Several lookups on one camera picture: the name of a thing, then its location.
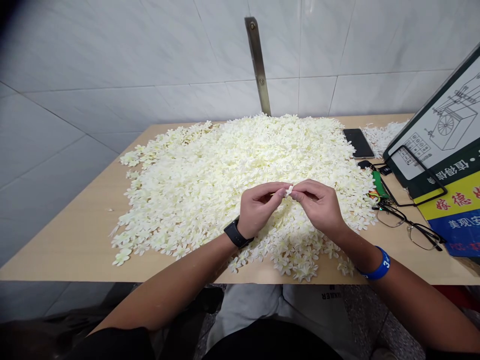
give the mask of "eyeglasses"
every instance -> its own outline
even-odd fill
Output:
[[[437,249],[437,251],[443,251],[439,244],[447,241],[429,227],[411,222],[403,212],[390,205],[382,204],[378,207],[373,207],[373,209],[378,210],[376,213],[378,221],[390,228],[397,228],[403,223],[407,223],[408,237],[415,245],[425,250]]]

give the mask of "forearm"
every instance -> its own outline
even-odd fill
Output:
[[[185,309],[237,250],[223,233],[140,285],[92,332],[111,327],[162,328]]]
[[[380,266],[381,251],[353,231],[341,231],[331,239],[362,272]],[[405,328],[432,349],[480,352],[480,332],[463,313],[415,273],[390,259],[387,274],[369,284]]]

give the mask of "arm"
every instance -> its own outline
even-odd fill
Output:
[[[291,193],[318,230],[335,242],[364,272],[375,271],[382,252],[343,221],[335,190],[314,180],[297,184]],[[435,288],[398,261],[370,286],[390,311],[423,345],[447,352],[480,353],[480,331]]]
[[[265,226],[289,186],[269,182],[243,193],[237,228],[244,238],[255,237]],[[162,328],[185,309],[237,250],[230,238],[221,234],[140,285],[92,333],[105,328]]]

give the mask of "eyeglass lens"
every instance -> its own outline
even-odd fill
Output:
[[[416,245],[425,250],[432,250],[438,245],[439,240],[436,236],[428,236],[427,234],[430,233],[425,230],[422,232],[416,226],[408,227],[408,235]]]
[[[382,206],[376,213],[376,218],[379,222],[387,225],[390,228],[396,228],[402,225],[405,218],[402,214],[395,210],[394,207]]]

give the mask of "wooden table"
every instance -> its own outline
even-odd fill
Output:
[[[344,116],[338,119],[346,128],[385,126],[404,122],[412,114]],[[146,145],[155,135],[168,129],[191,124],[152,125],[125,151],[137,144]],[[88,185],[41,232],[20,250],[2,269],[0,280],[20,281],[84,281],[84,282],[144,282],[174,261],[171,256],[147,251],[143,256],[132,255],[124,265],[112,266],[118,250],[111,248],[108,237],[120,215],[129,210],[123,195],[130,185],[125,178],[128,168],[118,158]],[[409,200],[394,175],[385,178],[388,187],[402,203]],[[409,220],[427,225],[414,207],[403,208]],[[480,285],[480,276],[463,266],[445,251],[426,251],[410,241],[407,225],[389,228],[381,223],[369,226],[361,235],[372,244],[385,249],[413,272],[432,285]],[[358,274],[342,276],[338,261],[321,255],[318,277],[311,284],[365,284]],[[255,261],[242,267],[237,274],[225,271],[218,283],[296,284],[289,276],[280,276],[269,260]]]

